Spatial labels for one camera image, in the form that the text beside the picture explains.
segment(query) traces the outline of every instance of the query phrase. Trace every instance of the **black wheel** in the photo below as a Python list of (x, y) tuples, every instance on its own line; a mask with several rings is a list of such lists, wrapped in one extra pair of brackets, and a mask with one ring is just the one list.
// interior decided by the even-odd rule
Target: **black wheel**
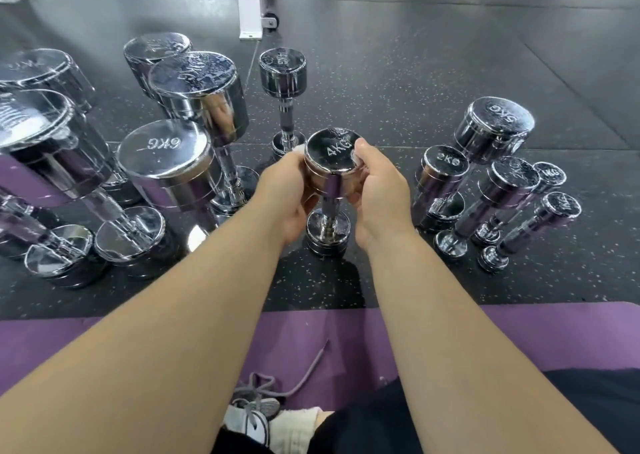
[(264, 14), (264, 17), (272, 17), (276, 20), (276, 27), (275, 28), (268, 28), (269, 31), (275, 31), (276, 29), (278, 29), (278, 27), (280, 26), (280, 18), (278, 17), (278, 15), (276, 13), (272, 13), (272, 12), (268, 12)]

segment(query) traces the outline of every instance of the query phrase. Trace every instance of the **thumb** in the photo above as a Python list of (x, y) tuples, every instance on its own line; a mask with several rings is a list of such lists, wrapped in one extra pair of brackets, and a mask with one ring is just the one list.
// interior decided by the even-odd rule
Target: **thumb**
[(388, 166), (393, 166), (391, 161), (382, 154), (377, 148), (369, 144), (362, 137), (360, 137), (354, 146), (356, 157), (363, 160), (366, 167), (369, 168), (371, 174), (377, 174), (380, 169), (384, 169)]

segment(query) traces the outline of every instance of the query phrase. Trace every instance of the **person's left arm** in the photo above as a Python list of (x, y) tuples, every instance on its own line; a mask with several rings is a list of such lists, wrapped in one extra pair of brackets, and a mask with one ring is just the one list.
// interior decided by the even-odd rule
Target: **person's left arm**
[(209, 453), (278, 257), (315, 204), (302, 166), (292, 152), (267, 168), (194, 253), (0, 397), (0, 452)]

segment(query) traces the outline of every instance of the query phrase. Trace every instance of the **person's right arm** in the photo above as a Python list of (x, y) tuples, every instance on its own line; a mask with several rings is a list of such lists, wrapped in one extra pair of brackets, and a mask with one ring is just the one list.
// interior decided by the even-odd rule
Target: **person's right arm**
[(410, 192), (364, 140), (369, 168), (356, 240), (369, 256), (378, 302), (425, 452), (616, 452), (469, 297), (413, 229)]

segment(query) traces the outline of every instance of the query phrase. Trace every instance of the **person's left hand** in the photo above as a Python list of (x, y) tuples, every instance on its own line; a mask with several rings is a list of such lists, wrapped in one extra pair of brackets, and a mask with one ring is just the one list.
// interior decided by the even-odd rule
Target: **person's left hand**
[(250, 201), (260, 203), (261, 209), (282, 225), (285, 244), (297, 239), (306, 228), (307, 216), (319, 198), (305, 185), (302, 149), (303, 146), (298, 146), (265, 169)]

